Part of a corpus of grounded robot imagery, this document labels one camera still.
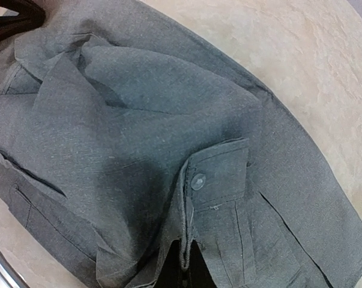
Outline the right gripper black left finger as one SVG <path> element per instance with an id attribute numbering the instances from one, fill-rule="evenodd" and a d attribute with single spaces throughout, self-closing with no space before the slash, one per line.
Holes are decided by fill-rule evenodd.
<path id="1" fill-rule="evenodd" d="M 179 264 L 179 248 L 179 240 L 174 240 L 161 270 L 161 287 L 183 287 L 183 272 Z"/>

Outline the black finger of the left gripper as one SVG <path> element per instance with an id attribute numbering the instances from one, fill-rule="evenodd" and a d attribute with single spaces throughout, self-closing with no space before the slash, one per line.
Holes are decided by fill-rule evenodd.
<path id="1" fill-rule="evenodd" d="M 46 20 L 45 11 L 34 1 L 0 0 L 0 7 L 17 12 L 15 16 L 0 16 L 0 42 L 39 28 Z"/>

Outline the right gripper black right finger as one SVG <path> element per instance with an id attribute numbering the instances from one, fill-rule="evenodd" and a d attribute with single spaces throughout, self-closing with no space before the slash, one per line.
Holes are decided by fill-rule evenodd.
<path id="1" fill-rule="evenodd" d="M 204 261 L 198 243 L 193 240 L 190 249 L 190 263 L 187 270 L 187 285 L 191 288 L 216 288 L 211 274 Z"/>

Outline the grey garment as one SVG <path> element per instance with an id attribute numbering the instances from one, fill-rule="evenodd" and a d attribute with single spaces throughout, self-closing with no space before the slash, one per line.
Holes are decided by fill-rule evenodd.
<path id="1" fill-rule="evenodd" d="M 0 198 L 88 287 L 354 287 L 362 221 L 252 73 L 140 1 L 34 1 L 0 42 Z"/>

